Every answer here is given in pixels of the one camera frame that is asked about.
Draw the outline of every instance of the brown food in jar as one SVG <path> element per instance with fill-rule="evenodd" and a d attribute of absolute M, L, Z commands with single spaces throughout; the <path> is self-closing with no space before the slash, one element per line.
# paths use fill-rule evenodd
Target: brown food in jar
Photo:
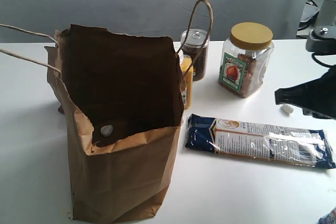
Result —
<path fill-rule="evenodd" d="M 257 89 L 259 89 L 262 85 L 266 71 L 266 65 L 265 61 L 257 61 L 256 59 L 252 59 L 251 56 L 245 54 L 238 54 L 238 59 L 246 63 L 240 91 L 238 92 L 220 81 L 223 65 L 221 65 L 219 69 L 219 84 L 229 91 L 238 94 L 240 97 L 245 98 L 257 91 Z"/>
<path fill-rule="evenodd" d="M 190 56 L 192 60 L 194 60 L 195 56 L 200 50 L 201 53 L 194 64 L 193 81 L 199 81 L 205 76 L 208 47 L 204 47 L 203 49 L 201 49 L 201 48 L 184 46 L 182 48 L 183 54 Z"/>

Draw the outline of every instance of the paper bag handle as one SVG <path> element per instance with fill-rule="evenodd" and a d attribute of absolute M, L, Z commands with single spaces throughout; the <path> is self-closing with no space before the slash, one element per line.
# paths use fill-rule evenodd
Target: paper bag handle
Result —
<path fill-rule="evenodd" d="M 188 29 L 187 29 L 187 33 L 185 35 L 185 38 L 184 38 L 184 41 L 182 42 L 180 48 L 178 49 L 178 51 L 176 52 L 176 57 L 179 56 L 179 52 L 182 50 L 182 47 L 184 46 L 185 42 L 187 41 L 187 38 L 188 38 L 188 35 L 189 35 L 189 31 L 190 31 L 190 28 L 191 28 L 191 24 L 192 24 L 192 21 L 193 21 L 193 18 L 194 18 L 194 15 L 195 15 L 195 11 L 196 11 L 196 8 L 197 6 L 200 4 L 200 3 L 204 3 L 209 11 L 209 17 L 210 17 L 210 22 L 209 22 L 209 28 L 208 28 L 208 31 L 206 32 L 206 36 L 205 36 L 205 39 L 203 41 L 203 44 L 201 45 L 201 48 L 199 49 L 198 53 L 195 55 L 193 61 L 191 62 L 190 66 L 187 68 L 186 72 L 183 74 L 183 77 L 182 77 L 182 80 L 185 79 L 186 75 L 188 74 L 189 70 L 191 69 L 192 66 L 194 66 L 195 64 L 195 61 L 198 59 L 198 57 L 200 56 L 201 52 L 202 52 L 202 49 L 204 48 L 205 44 L 207 43 L 208 39 L 209 39 L 209 36 L 211 34 L 211 31 L 212 31 L 212 26 L 213 26 L 213 23 L 214 23 L 214 13 L 212 11 L 212 8 L 211 8 L 211 4 L 208 0 L 197 0 L 195 6 L 194 6 L 194 9 L 193 11 L 191 12 L 191 16 L 190 16 L 190 19 L 189 19 L 189 24 L 188 24 Z"/>
<path fill-rule="evenodd" d="M 16 31 L 21 31 L 21 32 L 26 33 L 26 34 L 32 34 L 32 35 L 37 35 L 37 36 L 41 36 L 41 37 L 46 37 L 46 38 L 52 40 L 53 42 L 55 42 L 56 46 L 58 47 L 57 40 L 55 40 L 54 38 L 52 38 L 49 35 L 41 34 L 41 33 L 35 33 L 35 32 L 32 32 L 32 31 L 27 31 L 27 30 L 24 30 L 24 29 L 15 27 L 15 26 L 9 26 L 9 25 L 4 25 L 4 24 L 0 24 L 0 26 L 7 27 L 9 29 L 13 29 L 13 30 L 16 30 Z M 1 49 L 1 48 L 0 48 L 0 52 L 3 52 L 4 54 L 13 56 L 13 57 L 21 59 L 21 60 L 30 61 L 32 63 L 38 64 L 38 65 L 41 65 L 41 66 L 45 66 L 45 67 L 50 68 L 50 69 L 52 69 L 52 70 L 54 70 L 56 72 L 59 72 L 59 74 L 61 74 L 61 71 L 59 69 L 57 69 L 57 68 L 55 68 L 55 67 L 53 67 L 53 66 L 51 66 L 49 64 L 46 64 L 46 63 L 43 63 L 43 62 L 40 62 L 40 61 L 37 61 L 37 60 L 29 59 L 29 58 L 23 57 L 21 55 L 15 54 L 15 53 L 13 53 L 11 51 L 8 51 L 8 50 L 5 50 L 5 49 Z"/>

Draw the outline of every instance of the plastic wrapper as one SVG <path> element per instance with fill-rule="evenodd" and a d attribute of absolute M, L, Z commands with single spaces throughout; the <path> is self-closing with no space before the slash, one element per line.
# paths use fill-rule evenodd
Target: plastic wrapper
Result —
<path fill-rule="evenodd" d="M 332 169 L 332 149 L 323 130 L 206 118 L 188 118 L 185 147 L 217 154 Z"/>
<path fill-rule="evenodd" d="M 328 215 L 320 218 L 318 224 L 336 224 L 336 207 Z"/>

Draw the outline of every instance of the plastic jar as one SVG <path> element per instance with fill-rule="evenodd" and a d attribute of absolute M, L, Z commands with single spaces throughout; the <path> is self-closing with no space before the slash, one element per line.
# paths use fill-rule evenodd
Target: plastic jar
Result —
<path fill-rule="evenodd" d="M 219 84 L 243 98 L 257 91 L 274 49 L 272 38 L 267 26 L 252 22 L 235 25 L 223 45 Z"/>
<path fill-rule="evenodd" d="M 181 34 L 181 43 L 183 43 L 186 34 L 187 31 L 184 31 Z M 183 54 L 190 56 L 192 60 L 195 58 L 199 50 L 202 51 L 194 64 L 193 81 L 199 81 L 205 76 L 206 59 L 208 55 L 208 46 L 209 46 L 209 39 L 208 39 L 208 41 L 204 45 L 204 48 L 201 48 L 205 37 L 206 37 L 206 31 L 201 29 L 190 29 L 187 40 L 184 46 L 182 47 Z"/>
<path fill-rule="evenodd" d="M 188 67 L 192 63 L 192 60 L 188 55 L 183 55 L 182 51 L 180 51 L 178 56 L 180 58 L 181 71 L 182 71 L 182 74 L 184 75 Z M 182 90 L 181 96 L 182 96 L 184 109 L 186 110 L 191 105 L 191 97 L 193 93 L 193 67 L 190 68 L 188 74 L 185 76 L 185 82 L 186 82 L 186 87 L 184 90 Z"/>

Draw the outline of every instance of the white pill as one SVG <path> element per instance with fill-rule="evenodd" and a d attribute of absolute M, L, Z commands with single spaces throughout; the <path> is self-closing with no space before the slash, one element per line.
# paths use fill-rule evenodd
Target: white pill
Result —
<path fill-rule="evenodd" d="M 288 104 L 284 104 L 283 106 L 281 106 L 281 109 L 282 109 L 282 111 L 284 111 L 287 114 L 291 114 L 294 111 L 294 109 L 291 106 L 289 106 Z"/>
<path fill-rule="evenodd" d="M 102 128 L 100 128 L 100 134 L 104 137 L 108 137 L 112 134 L 113 126 L 112 125 L 105 125 Z"/>

